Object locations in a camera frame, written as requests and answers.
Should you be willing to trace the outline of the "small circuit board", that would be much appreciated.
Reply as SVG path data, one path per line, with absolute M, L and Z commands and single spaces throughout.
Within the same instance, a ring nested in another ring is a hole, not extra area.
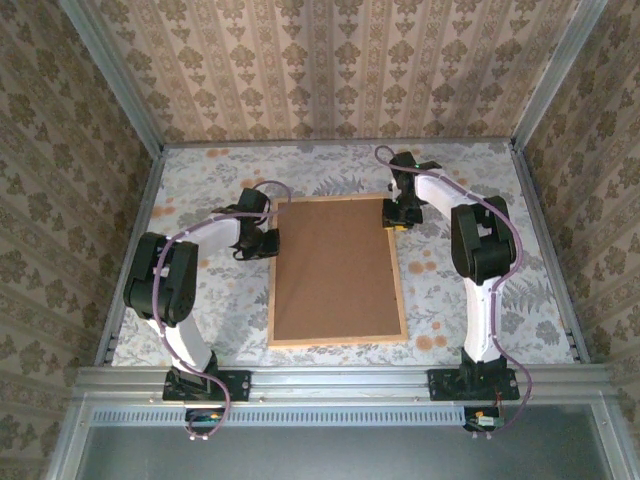
M 493 432 L 503 426 L 504 418 L 497 406 L 464 408 L 463 428 L 468 432 Z
M 210 436 L 224 418 L 224 415 L 224 408 L 187 409 L 185 412 L 185 429 L 191 436 Z

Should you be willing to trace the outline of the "grey metal panel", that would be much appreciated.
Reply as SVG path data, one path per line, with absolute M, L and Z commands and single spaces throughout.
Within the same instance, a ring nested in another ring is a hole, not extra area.
M 492 439 L 434 427 L 92 430 L 74 480 L 612 480 L 590 429 Z

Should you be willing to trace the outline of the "aluminium table end rail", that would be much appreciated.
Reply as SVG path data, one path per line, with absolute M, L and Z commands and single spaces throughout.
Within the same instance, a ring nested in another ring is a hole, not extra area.
M 512 144 L 509 137 L 469 137 L 469 138 L 392 138 L 392 139 L 306 139 L 306 140 L 264 140 L 264 141 L 193 141 L 182 143 L 166 143 L 164 150 L 184 148 L 234 148 L 234 147 L 306 147 L 306 146 L 345 146 L 345 145 L 440 145 L 440 144 L 476 144 L 506 143 Z

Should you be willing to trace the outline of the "aluminium table side rail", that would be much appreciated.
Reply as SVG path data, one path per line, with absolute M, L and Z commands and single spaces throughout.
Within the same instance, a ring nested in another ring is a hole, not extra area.
M 524 154 L 515 147 L 511 147 L 511 158 L 521 185 L 522 194 L 529 211 L 539 250 L 545 264 L 551 290 L 556 299 L 560 319 L 563 322 L 565 336 L 568 338 L 574 361 L 579 363 L 590 363 L 591 357 L 588 353 L 586 342 L 581 332 L 579 321 L 567 289 L 562 269 L 556 255 L 551 235 L 549 233 Z
M 146 231 L 149 224 L 155 199 L 160 187 L 165 159 L 163 153 L 152 162 L 149 177 L 147 179 L 141 203 L 133 223 L 130 240 L 122 262 L 118 282 L 111 300 L 103 333 L 95 355 L 93 365 L 95 367 L 110 366 L 114 351 L 117 347 L 121 325 L 124 319 L 126 306 L 123 300 L 126 280 L 133 262 L 136 247 L 140 236 Z

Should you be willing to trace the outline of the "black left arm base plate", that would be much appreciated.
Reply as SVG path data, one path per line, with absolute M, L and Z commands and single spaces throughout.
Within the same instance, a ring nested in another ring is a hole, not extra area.
M 247 402 L 251 389 L 252 372 L 249 370 L 220 370 L 217 378 L 226 386 L 232 401 Z M 165 377 L 164 401 L 224 402 L 222 388 L 212 380 L 171 368 Z

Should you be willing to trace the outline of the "aluminium mounting rail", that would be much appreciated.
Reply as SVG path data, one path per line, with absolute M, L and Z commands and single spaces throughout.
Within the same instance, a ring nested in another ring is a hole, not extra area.
M 431 401 L 428 366 L 253 367 L 250 405 L 405 405 Z M 602 365 L 532 365 L 532 404 L 591 403 L 615 395 Z M 162 398 L 162 367 L 80 370 L 72 398 L 151 404 Z

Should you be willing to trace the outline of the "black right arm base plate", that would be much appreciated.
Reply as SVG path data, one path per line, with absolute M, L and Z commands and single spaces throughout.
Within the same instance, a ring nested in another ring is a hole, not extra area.
M 519 400 L 520 390 L 515 371 L 506 369 L 481 379 L 465 377 L 459 369 L 430 369 L 427 385 L 433 401 Z

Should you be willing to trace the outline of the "aluminium corner post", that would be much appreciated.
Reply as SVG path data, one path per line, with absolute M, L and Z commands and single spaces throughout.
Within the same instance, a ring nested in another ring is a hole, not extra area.
M 93 0 L 60 0 L 91 58 L 101 71 L 138 138 L 153 159 L 162 154 L 164 141 L 117 42 L 93 9 Z
M 580 0 L 511 136 L 523 151 L 605 10 L 608 0 Z

